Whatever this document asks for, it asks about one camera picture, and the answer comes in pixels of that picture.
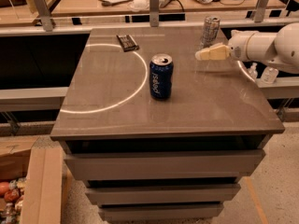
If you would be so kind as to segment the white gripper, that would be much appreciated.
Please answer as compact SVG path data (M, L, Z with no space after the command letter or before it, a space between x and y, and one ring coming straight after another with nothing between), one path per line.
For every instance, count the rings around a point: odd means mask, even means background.
M230 55L233 59L242 62L253 61L249 56L249 42L257 34L257 31L232 30L231 38L228 40L228 47L222 43L214 44L208 48L200 49L195 53L198 61L226 60Z

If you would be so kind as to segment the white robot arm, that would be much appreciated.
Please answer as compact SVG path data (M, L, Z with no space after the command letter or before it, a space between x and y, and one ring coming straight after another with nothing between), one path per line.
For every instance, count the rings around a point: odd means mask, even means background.
M258 62L291 74L299 73L299 23L277 33L233 30L228 43L216 43L195 53L198 61Z

